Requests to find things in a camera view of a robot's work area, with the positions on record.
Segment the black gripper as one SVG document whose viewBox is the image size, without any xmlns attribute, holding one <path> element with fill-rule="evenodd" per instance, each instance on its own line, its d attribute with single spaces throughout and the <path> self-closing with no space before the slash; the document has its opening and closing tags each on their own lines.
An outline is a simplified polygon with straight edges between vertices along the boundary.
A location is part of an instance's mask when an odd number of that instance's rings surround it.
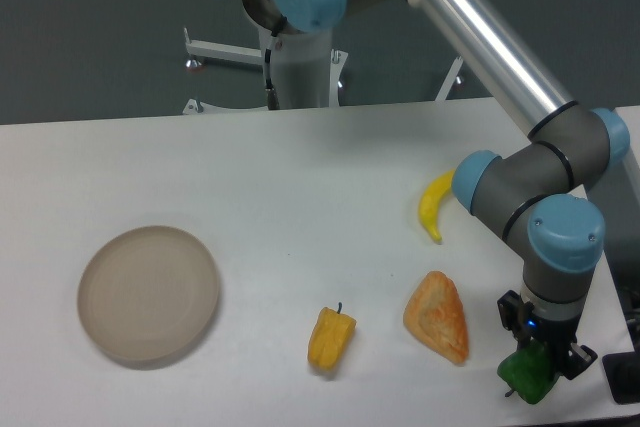
<svg viewBox="0 0 640 427">
<path fill-rule="evenodd" d="M 583 300 L 553 303 L 532 292 L 507 291 L 497 301 L 502 326 L 525 348 L 532 340 L 551 346 L 553 372 L 573 380 L 598 359 L 598 354 L 576 342 L 576 331 L 583 312 Z"/>
</svg>

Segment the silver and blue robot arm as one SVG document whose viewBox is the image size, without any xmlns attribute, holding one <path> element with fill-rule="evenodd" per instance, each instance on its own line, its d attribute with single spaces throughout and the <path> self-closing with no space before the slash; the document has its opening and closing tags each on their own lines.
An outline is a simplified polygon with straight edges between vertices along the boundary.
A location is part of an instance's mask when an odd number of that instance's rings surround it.
<svg viewBox="0 0 640 427">
<path fill-rule="evenodd" d="M 242 0 L 269 36 L 261 44 L 271 110 L 326 107 L 331 54 L 313 48 L 348 15 L 385 0 Z M 519 292 L 498 303 L 520 349 L 539 344 L 551 378 L 573 379 L 596 359 L 576 341 L 605 220 L 573 190 L 597 181 L 630 145 L 625 122 L 607 109 L 582 108 L 510 30 L 487 0 L 405 0 L 423 11 L 511 119 L 529 145 L 503 158 L 469 155 L 453 192 L 524 262 Z"/>
</svg>

